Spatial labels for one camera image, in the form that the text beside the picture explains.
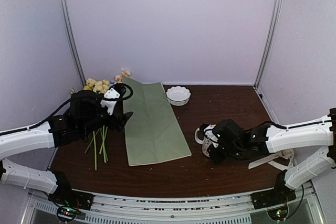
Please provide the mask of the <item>white patterned mug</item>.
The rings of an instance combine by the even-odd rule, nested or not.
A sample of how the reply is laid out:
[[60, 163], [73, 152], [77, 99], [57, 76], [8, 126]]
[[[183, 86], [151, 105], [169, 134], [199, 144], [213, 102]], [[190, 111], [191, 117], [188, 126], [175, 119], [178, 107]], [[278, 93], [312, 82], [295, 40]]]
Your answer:
[[218, 145], [219, 145], [218, 138], [216, 137], [216, 135], [213, 135], [212, 137], [204, 136], [199, 131], [199, 127], [195, 130], [194, 139], [195, 139], [196, 143], [201, 144], [202, 153], [206, 157], [210, 157], [210, 154], [209, 154], [208, 150], [212, 150], [213, 148], [217, 148]]

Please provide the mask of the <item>green and pink wrapping paper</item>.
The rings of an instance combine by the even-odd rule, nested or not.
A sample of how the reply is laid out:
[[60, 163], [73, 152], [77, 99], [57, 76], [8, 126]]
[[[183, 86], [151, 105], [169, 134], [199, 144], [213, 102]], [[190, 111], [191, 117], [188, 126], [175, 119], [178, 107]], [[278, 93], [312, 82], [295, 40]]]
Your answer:
[[129, 166], [174, 161], [192, 155], [162, 83], [142, 84], [124, 77], [133, 90], [123, 102], [125, 112], [133, 112], [126, 123], [125, 145]]

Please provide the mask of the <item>peach flower stem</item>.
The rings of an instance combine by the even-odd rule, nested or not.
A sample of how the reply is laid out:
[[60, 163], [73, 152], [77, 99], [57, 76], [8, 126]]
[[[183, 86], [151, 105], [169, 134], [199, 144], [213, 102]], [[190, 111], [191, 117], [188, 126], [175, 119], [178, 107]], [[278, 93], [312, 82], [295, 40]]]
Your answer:
[[121, 83], [123, 77], [131, 77], [132, 73], [130, 70], [127, 69], [121, 69], [120, 74], [115, 75], [114, 81], [115, 83]]

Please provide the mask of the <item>cream yellow rose stem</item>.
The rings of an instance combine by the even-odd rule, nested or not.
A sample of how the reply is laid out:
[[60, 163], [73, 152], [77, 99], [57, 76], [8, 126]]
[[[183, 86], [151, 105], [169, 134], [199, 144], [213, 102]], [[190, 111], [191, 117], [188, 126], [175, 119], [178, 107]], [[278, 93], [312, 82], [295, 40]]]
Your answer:
[[95, 93], [105, 94], [109, 88], [112, 86], [112, 83], [109, 80], [100, 80], [89, 78], [86, 80], [86, 84], [83, 87], [84, 90], [90, 90]]

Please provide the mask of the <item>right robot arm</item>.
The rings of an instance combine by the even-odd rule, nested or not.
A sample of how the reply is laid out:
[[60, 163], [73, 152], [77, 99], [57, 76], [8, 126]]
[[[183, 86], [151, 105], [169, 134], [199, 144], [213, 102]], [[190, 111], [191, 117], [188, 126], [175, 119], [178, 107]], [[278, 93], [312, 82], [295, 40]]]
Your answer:
[[[266, 121], [248, 130], [234, 120], [210, 124], [200, 132], [208, 147], [205, 152], [215, 163], [230, 157], [249, 161], [250, 169], [269, 163], [281, 170], [280, 184], [269, 192], [272, 203], [279, 204], [289, 196], [289, 189], [298, 189], [306, 181], [329, 168], [335, 168], [335, 109], [321, 118], [289, 125]], [[319, 146], [319, 149], [298, 165], [274, 162], [277, 158], [293, 159], [295, 148]]]

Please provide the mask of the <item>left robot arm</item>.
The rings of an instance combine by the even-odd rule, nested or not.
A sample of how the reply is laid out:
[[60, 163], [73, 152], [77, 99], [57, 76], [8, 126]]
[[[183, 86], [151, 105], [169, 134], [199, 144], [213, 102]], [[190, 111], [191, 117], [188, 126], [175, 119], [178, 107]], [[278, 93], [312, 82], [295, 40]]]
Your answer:
[[1, 184], [15, 185], [55, 195], [64, 205], [76, 197], [63, 173], [42, 171], [11, 162], [8, 157], [43, 148], [58, 148], [85, 139], [102, 127], [121, 131], [132, 112], [117, 116], [115, 106], [133, 96], [125, 89], [106, 93], [81, 90], [73, 93], [42, 121], [1, 132]]

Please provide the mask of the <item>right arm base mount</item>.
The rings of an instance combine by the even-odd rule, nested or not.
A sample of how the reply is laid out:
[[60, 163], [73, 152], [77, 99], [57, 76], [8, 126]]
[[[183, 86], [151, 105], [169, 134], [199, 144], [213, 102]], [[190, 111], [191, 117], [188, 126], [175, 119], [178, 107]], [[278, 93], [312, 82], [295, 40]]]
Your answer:
[[283, 170], [276, 177], [273, 189], [259, 191], [251, 194], [254, 209], [268, 208], [275, 205], [285, 204], [296, 199], [295, 190], [285, 186], [285, 174]]

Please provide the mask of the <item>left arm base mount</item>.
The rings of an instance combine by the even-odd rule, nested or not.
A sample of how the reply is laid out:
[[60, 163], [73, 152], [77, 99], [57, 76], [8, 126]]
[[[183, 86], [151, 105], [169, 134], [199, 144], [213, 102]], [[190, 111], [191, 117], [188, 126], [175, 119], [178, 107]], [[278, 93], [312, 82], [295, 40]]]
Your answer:
[[56, 190], [49, 194], [49, 198], [61, 205], [76, 209], [90, 210], [93, 202], [93, 194], [73, 190], [70, 182], [63, 172], [53, 172], [56, 178]]

